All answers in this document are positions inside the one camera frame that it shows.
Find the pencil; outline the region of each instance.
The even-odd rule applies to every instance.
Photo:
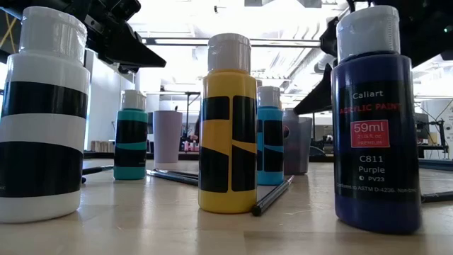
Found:
[[[192,186],[198,186],[198,179],[190,178],[187,176],[179,176],[177,174],[167,174],[161,171],[147,170],[147,174],[158,178],[166,179],[169,181],[177,181],[179,183],[185,183]]]
[[[82,169],[82,175],[100,173],[102,171],[108,171],[108,170],[111,170],[111,169],[113,169],[113,166],[91,167],[91,168],[87,168],[87,169]]]
[[[453,191],[423,194],[422,203],[444,202],[453,200]]]
[[[252,207],[253,216],[261,216],[291,185],[294,176],[289,177],[279,186],[271,190],[264,198],[261,198],[256,205]]]
[[[194,178],[194,179],[198,179],[198,174],[192,174],[192,173],[187,173],[187,172],[179,172],[179,171],[173,171],[173,170],[163,170],[163,169],[155,169],[155,171],[160,171],[161,173],[164,173],[164,174],[176,174],[176,175],[179,175],[179,176],[186,176],[186,177],[189,177],[189,178]]]

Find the black stripe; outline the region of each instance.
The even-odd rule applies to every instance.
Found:
[[[1,117],[21,113],[55,113],[86,119],[87,105],[88,96],[75,89],[12,81],[5,84]]]
[[[214,96],[203,99],[203,120],[229,120],[229,97]]]
[[[205,147],[200,148],[200,184],[203,191],[228,191],[228,155]]]
[[[256,188],[256,154],[233,146],[231,150],[231,189],[251,191]]]
[[[116,124],[116,143],[146,142],[148,123],[136,120],[118,120]]]
[[[115,147],[115,166],[145,167],[147,165],[147,151],[145,149],[120,149]]]
[[[233,140],[256,142],[256,100],[247,96],[233,97]]]
[[[263,170],[263,152],[258,150],[256,155],[256,170],[262,171]]]
[[[263,132],[263,121],[258,120],[258,128],[256,132]]]
[[[283,146],[283,126],[280,120],[264,122],[264,145]]]
[[[264,148],[264,171],[283,171],[283,153]]]
[[[0,142],[0,197],[51,196],[78,191],[83,154],[40,142]]]

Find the bottle cap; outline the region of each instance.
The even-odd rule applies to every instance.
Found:
[[[23,10],[19,52],[49,55],[84,63],[86,27],[74,16],[47,7]]]
[[[250,74],[250,40],[235,33],[214,35],[207,43],[207,69],[243,70]]]
[[[144,111],[147,96],[141,91],[126,89],[122,95],[121,109],[139,109]]]
[[[346,15],[337,24],[338,61],[376,51],[401,52],[398,10],[373,6]]]
[[[280,108],[280,88],[261,86],[258,88],[258,107],[273,106]]]

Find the teal paint bottle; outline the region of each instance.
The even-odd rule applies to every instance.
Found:
[[[146,96],[135,90],[125,90],[118,111],[115,163],[113,176],[117,180],[139,180],[145,177],[147,164],[148,114],[144,112]]]
[[[283,174],[283,124],[280,88],[258,88],[258,185],[280,185]]]

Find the gray cup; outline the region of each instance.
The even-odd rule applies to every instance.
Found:
[[[305,174],[309,167],[312,119],[299,117],[292,109],[283,111],[285,175]]]

